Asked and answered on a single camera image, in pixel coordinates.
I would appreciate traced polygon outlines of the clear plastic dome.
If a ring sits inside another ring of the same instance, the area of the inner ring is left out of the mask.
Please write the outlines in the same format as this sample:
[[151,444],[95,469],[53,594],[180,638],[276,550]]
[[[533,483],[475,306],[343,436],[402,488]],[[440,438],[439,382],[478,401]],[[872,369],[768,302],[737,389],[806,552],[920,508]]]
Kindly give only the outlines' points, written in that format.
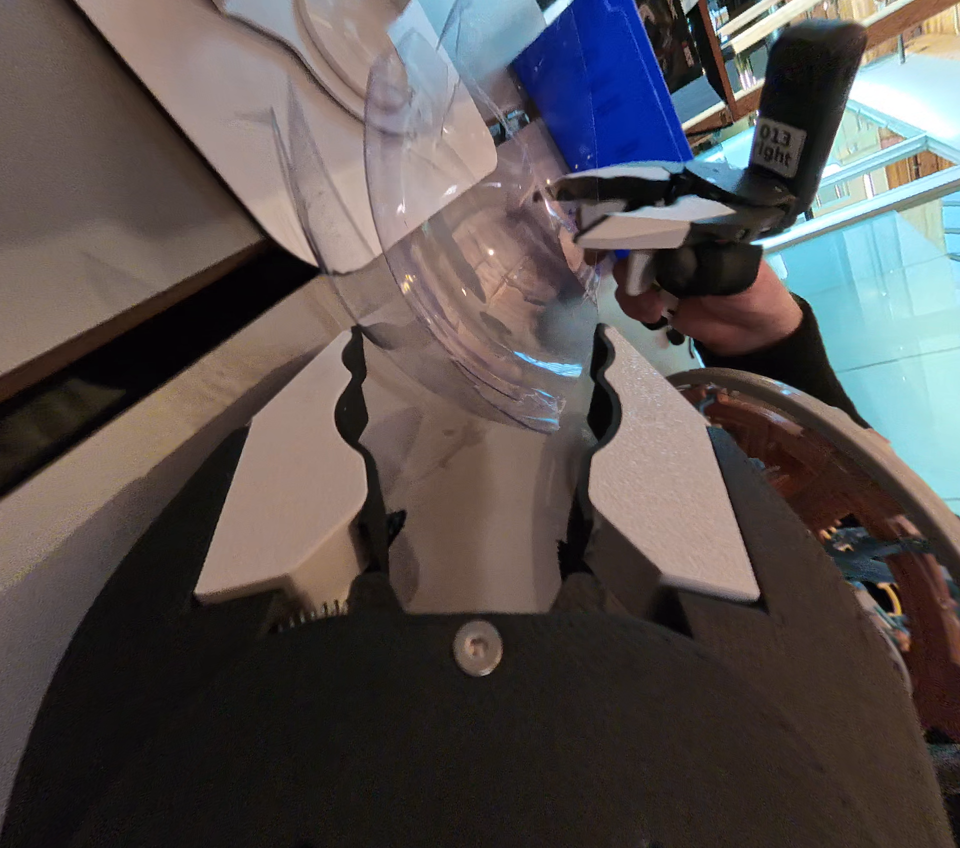
[[577,401],[598,277],[546,193],[497,42],[464,20],[375,59],[366,113],[313,115],[288,78],[267,122],[304,259],[424,386],[537,433]]

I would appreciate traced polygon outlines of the person's right hand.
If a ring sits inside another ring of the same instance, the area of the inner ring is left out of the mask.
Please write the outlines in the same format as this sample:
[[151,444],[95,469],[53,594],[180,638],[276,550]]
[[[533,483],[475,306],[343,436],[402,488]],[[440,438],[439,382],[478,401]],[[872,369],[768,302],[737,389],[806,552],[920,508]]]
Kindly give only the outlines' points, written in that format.
[[793,335],[804,319],[800,303],[764,260],[753,284],[741,293],[676,302],[666,301],[654,288],[629,295],[625,260],[613,266],[612,276],[616,302],[631,319],[645,325],[666,319],[673,329],[723,357],[765,350]]

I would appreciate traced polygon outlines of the black printed box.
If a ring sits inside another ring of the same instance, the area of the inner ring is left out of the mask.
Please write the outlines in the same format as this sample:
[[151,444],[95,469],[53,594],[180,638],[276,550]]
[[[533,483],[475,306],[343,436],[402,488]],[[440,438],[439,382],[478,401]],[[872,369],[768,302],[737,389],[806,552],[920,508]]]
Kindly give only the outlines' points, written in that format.
[[669,95],[704,74],[681,0],[633,0]]

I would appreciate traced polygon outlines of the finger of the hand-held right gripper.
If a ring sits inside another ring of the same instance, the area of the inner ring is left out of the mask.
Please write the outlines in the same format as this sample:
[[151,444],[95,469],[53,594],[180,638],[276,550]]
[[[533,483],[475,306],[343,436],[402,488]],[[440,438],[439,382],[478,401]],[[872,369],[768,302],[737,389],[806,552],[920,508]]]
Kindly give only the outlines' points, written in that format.
[[555,181],[559,202],[666,203],[686,166],[681,162],[629,162],[566,174]]
[[675,249],[684,244],[694,224],[737,213],[734,207],[697,195],[665,206],[615,206],[615,202],[590,206],[574,242],[583,249]]

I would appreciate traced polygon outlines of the person's right forearm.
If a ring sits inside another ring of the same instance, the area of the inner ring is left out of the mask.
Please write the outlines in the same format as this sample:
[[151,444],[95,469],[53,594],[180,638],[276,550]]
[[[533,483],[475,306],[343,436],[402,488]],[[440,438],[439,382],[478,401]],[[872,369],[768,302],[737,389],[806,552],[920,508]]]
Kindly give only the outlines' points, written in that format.
[[798,327],[791,334],[765,348],[740,354],[721,354],[695,340],[693,345],[702,364],[711,369],[755,374],[793,387],[845,412],[862,429],[869,430],[872,425],[858,412],[834,372],[813,309],[801,296],[791,297],[801,314]]

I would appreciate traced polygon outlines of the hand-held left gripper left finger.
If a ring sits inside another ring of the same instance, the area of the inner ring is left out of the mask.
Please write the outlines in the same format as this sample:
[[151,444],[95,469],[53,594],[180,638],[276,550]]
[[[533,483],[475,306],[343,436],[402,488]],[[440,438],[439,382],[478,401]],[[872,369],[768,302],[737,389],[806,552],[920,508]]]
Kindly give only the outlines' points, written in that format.
[[253,416],[198,602],[279,592],[293,604],[342,604],[361,574],[390,574],[403,519],[388,512],[363,444],[366,377],[363,332],[344,330]]

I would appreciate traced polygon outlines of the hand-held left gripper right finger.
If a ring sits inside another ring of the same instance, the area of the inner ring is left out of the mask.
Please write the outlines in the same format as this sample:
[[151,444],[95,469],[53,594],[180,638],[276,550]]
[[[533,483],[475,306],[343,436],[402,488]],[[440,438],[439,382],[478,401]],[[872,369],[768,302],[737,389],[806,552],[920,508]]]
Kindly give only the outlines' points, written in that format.
[[704,416],[608,325],[595,329],[590,379],[595,443],[558,543],[561,577],[592,575],[639,618],[668,593],[759,603]]

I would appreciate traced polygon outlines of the marble maze ball toy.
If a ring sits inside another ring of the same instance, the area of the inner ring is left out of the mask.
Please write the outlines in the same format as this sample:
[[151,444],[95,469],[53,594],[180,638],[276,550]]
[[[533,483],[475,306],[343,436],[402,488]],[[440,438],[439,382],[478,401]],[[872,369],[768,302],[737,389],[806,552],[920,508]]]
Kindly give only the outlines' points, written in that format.
[[786,501],[885,638],[921,727],[959,741],[958,519],[876,431],[779,382],[698,369],[669,383]]

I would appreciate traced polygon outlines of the blue storage bin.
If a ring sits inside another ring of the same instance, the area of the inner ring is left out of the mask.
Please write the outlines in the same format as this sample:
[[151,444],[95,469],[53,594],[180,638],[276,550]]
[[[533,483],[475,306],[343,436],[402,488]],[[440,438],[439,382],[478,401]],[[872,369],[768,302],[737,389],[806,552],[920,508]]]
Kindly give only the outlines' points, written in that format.
[[512,66],[569,171],[691,161],[635,0],[572,0]]

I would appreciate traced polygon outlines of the wooden-edged table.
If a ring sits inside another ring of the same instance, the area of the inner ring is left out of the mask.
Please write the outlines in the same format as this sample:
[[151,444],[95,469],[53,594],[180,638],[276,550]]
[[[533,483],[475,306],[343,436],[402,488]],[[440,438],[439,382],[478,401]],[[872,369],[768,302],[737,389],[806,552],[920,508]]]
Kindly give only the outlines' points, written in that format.
[[683,123],[683,133],[692,143],[708,133],[734,125],[746,115],[746,110],[731,84],[707,0],[698,0],[686,13],[686,20],[702,74],[719,98],[719,109],[714,113],[705,111]]

